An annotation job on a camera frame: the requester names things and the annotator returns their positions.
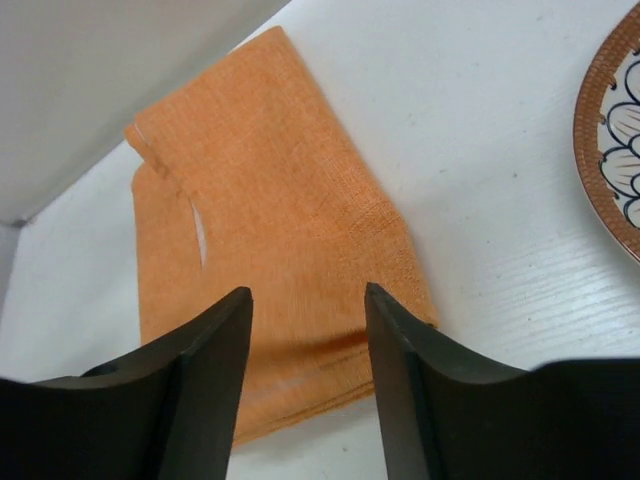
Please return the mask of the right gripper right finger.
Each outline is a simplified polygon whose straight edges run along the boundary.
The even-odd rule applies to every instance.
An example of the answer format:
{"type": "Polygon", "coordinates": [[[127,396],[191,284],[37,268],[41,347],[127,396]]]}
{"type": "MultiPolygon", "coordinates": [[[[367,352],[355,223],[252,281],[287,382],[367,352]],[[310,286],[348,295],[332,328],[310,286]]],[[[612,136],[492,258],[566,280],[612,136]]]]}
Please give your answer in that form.
{"type": "Polygon", "coordinates": [[[635,479],[639,362],[526,371],[489,359],[366,287],[369,354],[392,479],[635,479]]]}

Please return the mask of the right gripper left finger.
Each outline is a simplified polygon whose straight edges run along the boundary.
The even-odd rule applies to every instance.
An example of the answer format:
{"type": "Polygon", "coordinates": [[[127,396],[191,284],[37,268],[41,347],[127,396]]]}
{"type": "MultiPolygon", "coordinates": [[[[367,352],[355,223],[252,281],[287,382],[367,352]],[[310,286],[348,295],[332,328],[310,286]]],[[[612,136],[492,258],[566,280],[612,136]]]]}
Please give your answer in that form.
{"type": "Polygon", "coordinates": [[[239,287],[193,320],[80,376],[1,383],[5,479],[222,479],[248,359],[239,287]]]}

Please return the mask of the orange cloth placemat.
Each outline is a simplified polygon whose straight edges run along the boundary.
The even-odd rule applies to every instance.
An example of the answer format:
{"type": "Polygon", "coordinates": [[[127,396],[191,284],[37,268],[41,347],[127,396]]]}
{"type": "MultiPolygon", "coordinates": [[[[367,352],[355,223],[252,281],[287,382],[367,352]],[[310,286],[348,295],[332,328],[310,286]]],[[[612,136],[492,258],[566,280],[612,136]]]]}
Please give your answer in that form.
{"type": "Polygon", "coordinates": [[[282,28],[138,113],[125,139],[142,158],[142,341],[252,292],[236,444],[372,393],[368,283],[437,323],[404,219],[282,28]]]}

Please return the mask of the floral patterned ceramic plate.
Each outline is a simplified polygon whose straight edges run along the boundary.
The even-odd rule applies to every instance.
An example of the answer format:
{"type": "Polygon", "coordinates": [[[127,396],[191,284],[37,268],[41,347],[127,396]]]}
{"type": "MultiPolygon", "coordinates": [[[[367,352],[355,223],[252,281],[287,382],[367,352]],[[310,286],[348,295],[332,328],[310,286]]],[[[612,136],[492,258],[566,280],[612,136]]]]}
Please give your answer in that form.
{"type": "Polygon", "coordinates": [[[576,167],[594,211],[617,243],[639,259],[639,7],[591,61],[573,120],[576,167]]]}

